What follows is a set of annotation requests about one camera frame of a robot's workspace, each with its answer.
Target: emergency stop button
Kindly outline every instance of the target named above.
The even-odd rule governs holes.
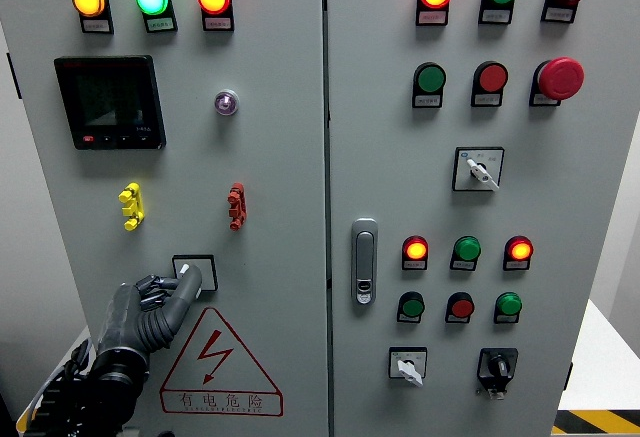
[[[584,83],[584,69],[571,57],[558,57],[538,66],[531,85],[531,106],[558,106]]]

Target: terminal clip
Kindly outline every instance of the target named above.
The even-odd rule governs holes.
[[[131,182],[120,192],[118,200],[123,204],[122,215],[129,217],[124,223],[124,228],[131,232],[144,220],[144,207],[142,205],[140,185]]]

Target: meter button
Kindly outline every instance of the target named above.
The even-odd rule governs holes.
[[[419,292],[405,292],[398,302],[398,322],[418,324],[424,312],[424,300]]]
[[[466,292],[456,292],[447,302],[445,322],[448,324],[468,324],[475,310],[473,299]]]

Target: robotic hand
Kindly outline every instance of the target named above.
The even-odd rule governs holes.
[[[179,277],[149,275],[135,285],[118,288],[107,309],[91,370],[86,376],[79,374],[87,367],[88,351],[76,349],[66,370],[61,369],[44,391],[25,437],[112,437],[122,429],[133,416],[149,376],[150,354],[169,347],[200,294],[200,269],[185,265]]]

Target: high voltage warning sign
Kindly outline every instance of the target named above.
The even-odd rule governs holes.
[[[282,417],[280,389],[216,309],[202,311],[160,388],[162,410]]]

